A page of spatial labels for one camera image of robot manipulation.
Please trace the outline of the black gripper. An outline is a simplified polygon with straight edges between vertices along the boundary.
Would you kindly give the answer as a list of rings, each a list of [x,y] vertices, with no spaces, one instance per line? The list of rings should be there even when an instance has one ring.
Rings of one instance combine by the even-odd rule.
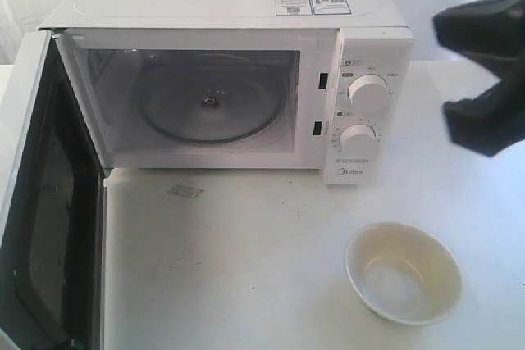
[[[432,17],[437,42],[504,80],[442,106],[450,142],[493,157],[524,140],[524,0],[477,0]],[[500,120],[497,112],[501,110]]]

